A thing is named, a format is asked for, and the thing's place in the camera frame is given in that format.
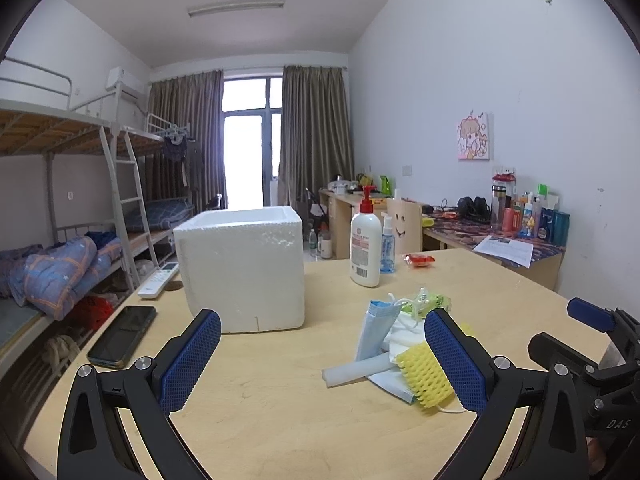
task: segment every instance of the bed frame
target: bed frame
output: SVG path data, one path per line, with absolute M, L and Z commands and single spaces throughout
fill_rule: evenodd
M 109 275 L 122 268 L 129 289 L 128 294 L 132 293 L 140 286 L 141 281 L 136 270 L 135 257 L 143 251 L 149 250 L 154 265 L 159 266 L 162 260 L 158 262 L 154 244 L 167 238 L 172 232 L 171 230 L 159 232 L 149 230 L 137 158 L 162 150 L 164 140 L 167 137 L 174 140 L 181 137 L 188 138 L 190 126 L 188 124 L 178 126 L 153 114 L 147 114 L 140 105 L 143 96 L 130 91 L 121 82 L 117 83 L 111 91 L 71 107 L 70 102 L 74 88 L 71 78 L 19 59 L 5 57 L 4 60 L 64 80 L 68 91 L 0 76 L 0 80 L 30 86 L 66 98 L 66 108 L 64 109 L 0 99 L 0 156 L 37 154 L 44 157 L 46 162 L 47 220 L 50 236 L 54 242 L 66 241 L 70 238 L 70 234 L 72 236 L 81 235 L 90 228 L 105 230 L 115 227 L 116 234 L 122 243 L 122 256 L 113 263 Z M 109 97 L 114 98 L 113 120 L 101 117 L 103 103 Z M 143 116 L 146 116 L 144 130 L 131 128 L 120 123 L 118 109 L 121 99 L 133 101 Z M 90 115 L 92 106 L 99 107 L 97 116 Z M 69 226 L 56 224 L 52 169 L 53 159 L 59 153 L 105 157 L 111 181 L 113 219 Z M 120 195 L 116 170 L 120 164 L 128 165 L 133 170 L 136 184 L 136 196 L 134 197 L 123 198 Z M 122 207 L 128 203 L 136 203 L 139 206 L 145 232 L 127 233 Z M 44 314 L 33 316 L 30 322 L 21 327 L 17 338 L 14 338 L 9 345 L 0 348 L 0 379 L 11 364 L 51 322 L 51 319 Z

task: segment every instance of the glass door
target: glass door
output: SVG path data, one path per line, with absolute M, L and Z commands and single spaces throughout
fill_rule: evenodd
M 222 111 L 229 209 L 256 209 L 274 202 L 280 164 L 281 108 L 281 77 L 225 82 Z

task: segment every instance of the desk surface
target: desk surface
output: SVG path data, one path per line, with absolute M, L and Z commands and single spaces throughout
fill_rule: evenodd
M 412 297 L 426 286 L 447 294 L 456 321 L 469 323 L 489 354 L 508 356 L 520 367 L 535 367 L 527 344 L 542 331 L 596 361 L 604 352 L 607 337 L 570 319 L 564 298 L 469 251 L 433 254 L 431 269 L 399 264 L 376 289 L 351 282 L 348 261 L 306 264 L 301 329 L 222 336 L 185 408 L 172 414 L 212 478 L 424 480 L 437 473 L 473 413 L 409 406 L 366 380 L 329 390 L 321 379 L 323 368 L 353 358 L 369 300 L 385 299 L 388 292 Z M 125 304 L 132 303 L 146 302 L 132 296 Z M 158 316 L 134 359 L 156 355 L 191 320 L 181 290 L 149 303 Z M 52 474 L 74 373 L 98 335 L 60 379 L 25 444 L 28 455 Z M 501 472 L 523 417 L 518 410 L 487 478 Z M 122 418 L 146 476 L 159 479 L 129 412 L 122 410 Z
M 449 220 L 442 218 L 442 214 L 438 212 L 434 212 L 430 216 L 435 220 L 435 224 L 424 229 L 424 234 L 430 235 L 433 233 L 437 239 L 444 240 L 445 243 L 450 240 L 450 243 L 463 246 L 469 250 L 473 250 L 488 235 L 517 238 L 516 233 L 492 232 L 488 225 L 479 224 L 471 220 Z M 538 238 L 523 238 L 522 241 L 533 244 L 532 262 L 538 262 L 566 251 L 565 247 L 558 247 Z M 519 267 L 518 264 L 509 260 L 504 262 L 512 267 Z

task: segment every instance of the lotion bottle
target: lotion bottle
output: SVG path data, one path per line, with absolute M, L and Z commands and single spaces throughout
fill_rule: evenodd
M 378 286 L 382 254 L 382 225 L 373 214 L 369 194 L 373 186 L 364 187 L 360 212 L 351 220 L 350 277 L 358 285 Z

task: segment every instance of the smartphone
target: smartphone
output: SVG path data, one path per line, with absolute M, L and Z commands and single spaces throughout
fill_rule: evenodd
M 121 370 L 155 317 L 152 306 L 126 306 L 89 350 L 87 359 L 94 366 Z

